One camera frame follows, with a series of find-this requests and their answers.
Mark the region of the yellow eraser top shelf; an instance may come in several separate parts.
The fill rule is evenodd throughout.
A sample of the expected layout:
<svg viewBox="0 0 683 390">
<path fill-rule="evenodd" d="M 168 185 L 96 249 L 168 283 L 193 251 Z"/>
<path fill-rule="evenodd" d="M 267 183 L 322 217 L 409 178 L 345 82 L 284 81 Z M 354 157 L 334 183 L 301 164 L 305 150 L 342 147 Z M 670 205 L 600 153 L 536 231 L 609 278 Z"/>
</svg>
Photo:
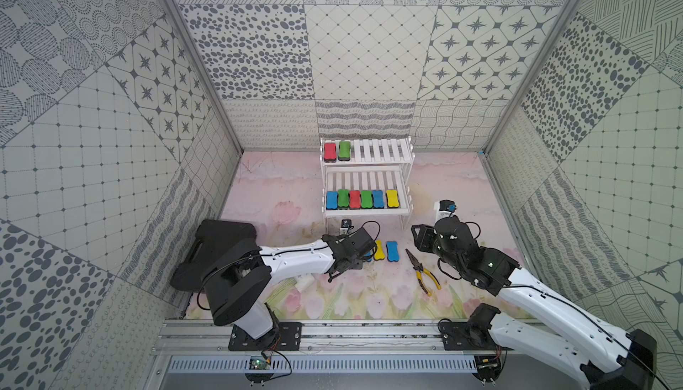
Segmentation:
<svg viewBox="0 0 683 390">
<path fill-rule="evenodd" d="M 375 242 L 375 252 L 373 255 L 373 259 L 375 261 L 382 261 L 385 260 L 386 256 L 383 250 L 383 245 L 381 241 L 376 241 Z"/>
</svg>

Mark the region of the green eraser top shelf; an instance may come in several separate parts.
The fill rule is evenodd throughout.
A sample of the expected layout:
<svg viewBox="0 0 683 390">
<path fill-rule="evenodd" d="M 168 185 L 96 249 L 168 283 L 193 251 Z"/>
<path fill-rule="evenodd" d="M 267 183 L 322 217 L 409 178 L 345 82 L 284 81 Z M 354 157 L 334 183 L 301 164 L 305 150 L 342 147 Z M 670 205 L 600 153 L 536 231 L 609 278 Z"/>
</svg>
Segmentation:
<svg viewBox="0 0 683 390">
<path fill-rule="evenodd" d="M 340 162 L 349 162 L 351 160 L 351 142 L 341 141 L 339 143 L 337 157 Z"/>
</svg>

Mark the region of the red eraser top shelf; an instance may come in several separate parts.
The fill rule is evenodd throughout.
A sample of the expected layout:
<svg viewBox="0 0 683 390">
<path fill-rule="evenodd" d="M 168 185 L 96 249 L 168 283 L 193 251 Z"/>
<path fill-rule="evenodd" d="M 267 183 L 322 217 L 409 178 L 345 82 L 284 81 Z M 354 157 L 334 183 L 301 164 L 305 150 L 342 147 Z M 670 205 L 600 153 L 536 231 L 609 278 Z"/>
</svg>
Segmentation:
<svg viewBox="0 0 683 390">
<path fill-rule="evenodd" d="M 337 161 L 337 147 L 335 143 L 325 143 L 323 145 L 323 162 Z"/>
</svg>

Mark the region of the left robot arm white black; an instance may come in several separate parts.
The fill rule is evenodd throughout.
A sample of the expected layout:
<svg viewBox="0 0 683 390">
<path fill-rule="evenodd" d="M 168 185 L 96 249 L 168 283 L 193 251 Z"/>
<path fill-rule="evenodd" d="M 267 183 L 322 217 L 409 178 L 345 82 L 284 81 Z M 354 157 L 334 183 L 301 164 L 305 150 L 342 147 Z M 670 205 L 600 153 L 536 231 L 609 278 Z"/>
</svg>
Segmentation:
<svg viewBox="0 0 683 390">
<path fill-rule="evenodd" d="M 290 247 L 259 246 L 252 238 L 239 241 L 202 274 L 198 293 L 206 294 L 216 326 L 233 325 L 262 345 L 279 333 L 277 317 L 261 302 L 270 284 L 304 274 L 325 275 L 334 281 L 349 270 L 360 270 L 373 253 L 376 240 L 364 228 Z"/>
</svg>

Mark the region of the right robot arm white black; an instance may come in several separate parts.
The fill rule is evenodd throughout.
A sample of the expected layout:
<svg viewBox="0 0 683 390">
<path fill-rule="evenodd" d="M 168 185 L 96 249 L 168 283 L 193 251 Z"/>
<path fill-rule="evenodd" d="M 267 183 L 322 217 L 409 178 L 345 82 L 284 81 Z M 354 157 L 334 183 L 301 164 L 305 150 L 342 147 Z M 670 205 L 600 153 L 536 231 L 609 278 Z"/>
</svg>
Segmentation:
<svg viewBox="0 0 683 390">
<path fill-rule="evenodd" d="M 653 337 L 588 313 L 503 251 L 480 246 L 456 215 L 441 211 L 438 217 L 434 226 L 412 226 L 416 249 L 436 255 L 463 281 L 521 308 L 548 328 L 540 330 L 481 303 L 464 326 L 476 346 L 520 352 L 586 389 L 652 388 L 657 378 Z"/>
</svg>

